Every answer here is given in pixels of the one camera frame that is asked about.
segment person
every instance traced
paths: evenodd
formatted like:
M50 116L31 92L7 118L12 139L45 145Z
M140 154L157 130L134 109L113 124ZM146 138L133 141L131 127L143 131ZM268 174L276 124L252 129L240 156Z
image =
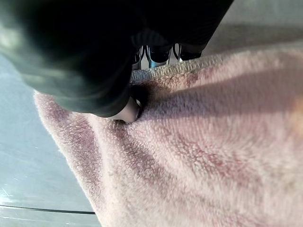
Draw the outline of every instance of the person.
M29 86L63 108L111 117L129 101L140 46L204 48L231 3L1 0L0 53Z

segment towel fold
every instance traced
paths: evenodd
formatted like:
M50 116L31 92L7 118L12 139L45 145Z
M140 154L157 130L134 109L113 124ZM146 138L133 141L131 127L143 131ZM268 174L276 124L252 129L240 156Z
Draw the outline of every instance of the towel fold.
M121 124L35 94L103 227L303 225L303 45L133 72L150 93Z

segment gray floor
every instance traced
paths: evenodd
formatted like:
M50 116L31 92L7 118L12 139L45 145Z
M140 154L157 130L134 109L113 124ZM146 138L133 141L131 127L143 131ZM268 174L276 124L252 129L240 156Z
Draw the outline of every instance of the gray floor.
M302 39L302 11L302 0L235 0L205 54ZM32 90L22 84L13 66L1 56L0 103L0 204L92 211L39 121ZM0 208L0 226L100 225L93 215Z

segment pink towel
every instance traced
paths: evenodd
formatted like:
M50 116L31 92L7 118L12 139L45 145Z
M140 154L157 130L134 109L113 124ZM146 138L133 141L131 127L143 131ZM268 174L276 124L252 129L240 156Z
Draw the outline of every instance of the pink towel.
M303 226L303 45L134 72L132 124L36 93L103 227Z

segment fluffy towel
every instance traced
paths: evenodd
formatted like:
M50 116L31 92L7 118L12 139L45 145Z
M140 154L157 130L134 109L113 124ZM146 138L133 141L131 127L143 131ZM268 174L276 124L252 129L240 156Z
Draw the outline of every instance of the fluffy towel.
M132 124L36 93L103 227L303 226L303 45L133 73Z

